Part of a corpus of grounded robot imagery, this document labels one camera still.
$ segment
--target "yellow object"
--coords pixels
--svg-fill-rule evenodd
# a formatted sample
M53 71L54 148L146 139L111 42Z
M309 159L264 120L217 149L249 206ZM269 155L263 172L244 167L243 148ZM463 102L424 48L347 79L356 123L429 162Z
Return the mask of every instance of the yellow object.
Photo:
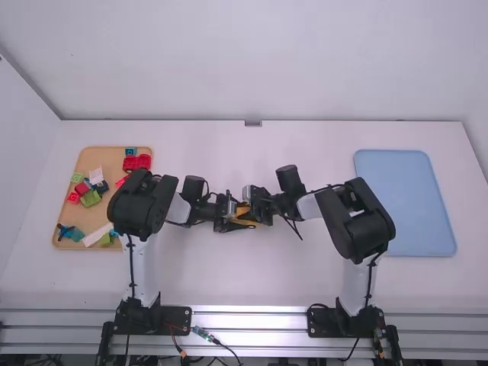
M243 226L256 226L256 225L261 225L256 220L240 219L240 217L248 214L250 210L251 210L251 207L249 205L246 205L246 206L238 206L237 207L237 210L236 210L236 216L230 218L229 221L231 223L238 223L239 225L243 225Z

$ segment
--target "connector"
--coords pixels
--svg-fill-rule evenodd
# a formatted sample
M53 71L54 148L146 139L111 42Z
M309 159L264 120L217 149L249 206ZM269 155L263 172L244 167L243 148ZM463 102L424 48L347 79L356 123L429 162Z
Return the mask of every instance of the connector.
M213 343L215 345L220 345L220 341L218 339L215 339L213 335L211 335L209 332L207 332L205 329L200 328L199 326L194 326L191 331L197 335L199 335L201 338L205 339L207 342Z

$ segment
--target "red lego brick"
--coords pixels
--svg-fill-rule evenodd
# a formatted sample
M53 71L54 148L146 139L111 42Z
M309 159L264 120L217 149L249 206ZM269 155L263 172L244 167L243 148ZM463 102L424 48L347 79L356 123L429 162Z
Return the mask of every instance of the red lego brick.
M79 185L76 185L75 186L75 192L81 197L82 195L84 195L86 192L90 191L90 188L88 188L88 186L82 182L80 183Z
M137 168L151 169L151 156L147 154L140 154L137 156Z
M124 159L124 163L122 165L122 169L126 173L131 173L132 171L137 169L137 156L128 155Z
M123 177L122 179L120 179L120 180L116 181L116 182L115 182L115 187L117 187L117 188L122 187L122 185L125 183L125 181L127 180L127 178L129 178L129 175L130 175L130 174L128 174L128 175L126 175L125 177Z
M68 197L66 199L68 202L71 202L72 204L78 204L79 203L79 195L76 192L71 192L68 194Z

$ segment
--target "white lego brick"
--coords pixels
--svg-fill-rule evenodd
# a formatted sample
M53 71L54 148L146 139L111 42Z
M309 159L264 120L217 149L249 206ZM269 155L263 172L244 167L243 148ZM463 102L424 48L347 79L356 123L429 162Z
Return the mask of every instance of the white lego brick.
M94 245L98 240L101 239L103 235L106 233L109 233L110 230L114 228L114 225L112 223L108 223L107 225L103 225L100 229L94 231L91 234L88 234L83 238L83 244L85 244L85 247L89 247Z
M101 170L101 166L96 168L95 170L91 170L89 172L90 175L90 184L96 185L104 180L104 173Z

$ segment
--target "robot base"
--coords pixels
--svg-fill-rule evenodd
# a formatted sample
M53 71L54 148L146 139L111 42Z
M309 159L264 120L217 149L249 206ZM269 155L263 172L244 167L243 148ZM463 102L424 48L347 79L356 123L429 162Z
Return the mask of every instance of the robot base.
M160 296L150 307L140 306L139 300L121 301L114 320L113 334L187 336L190 334L190 307L162 307Z
M307 311L307 332L310 338L379 338L386 333L384 313L377 307L362 309L357 316L349 316L342 309L339 298L336 308L314 307Z

